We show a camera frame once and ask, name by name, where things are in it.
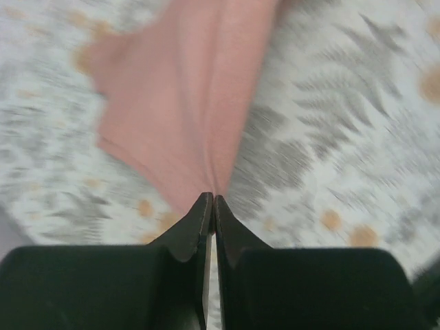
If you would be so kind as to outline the pink t shirt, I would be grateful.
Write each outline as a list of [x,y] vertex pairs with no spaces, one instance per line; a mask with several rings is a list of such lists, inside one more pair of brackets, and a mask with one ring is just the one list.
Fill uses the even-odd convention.
[[234,168],[277,1],[171,1],[145,27],[85,50],[107,105],[101,149],[180,214],[222,195]]

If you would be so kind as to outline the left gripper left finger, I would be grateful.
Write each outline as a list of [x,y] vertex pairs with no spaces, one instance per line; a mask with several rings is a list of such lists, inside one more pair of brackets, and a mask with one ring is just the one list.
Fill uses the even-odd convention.
[[205,329],[213,196],[144,245],[18,247],[1,262],[2,329]]

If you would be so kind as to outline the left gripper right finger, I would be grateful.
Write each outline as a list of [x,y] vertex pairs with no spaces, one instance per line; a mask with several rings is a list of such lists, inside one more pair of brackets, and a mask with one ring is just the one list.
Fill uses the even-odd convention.
[[269,246],[214,202],[224,329],[425,329],[397,260],[378,248]]

